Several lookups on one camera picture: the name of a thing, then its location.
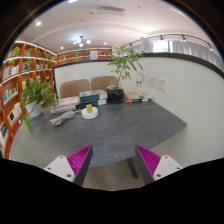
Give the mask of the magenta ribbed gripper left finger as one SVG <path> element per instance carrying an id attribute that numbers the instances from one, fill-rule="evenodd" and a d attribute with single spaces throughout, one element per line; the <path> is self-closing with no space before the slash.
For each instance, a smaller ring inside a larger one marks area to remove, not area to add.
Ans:
<path id="1" fill-rule="evenodd" d="M 69 156 L 59 155 L 44 170 L 81 186 L 84 182 L 92 156 L 93 146 L 89 145 Z"/>

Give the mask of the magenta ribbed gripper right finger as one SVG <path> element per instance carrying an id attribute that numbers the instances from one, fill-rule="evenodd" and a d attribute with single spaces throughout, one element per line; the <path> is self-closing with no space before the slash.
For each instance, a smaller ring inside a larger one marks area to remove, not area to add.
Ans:
<path id="1" fill-rule="evenodd" d="M 150 184 L 182 169 L 182 166 L 169 155 L 159 156 L 139 145 L 135 146 L 135 156 L 145 184 Z"/>

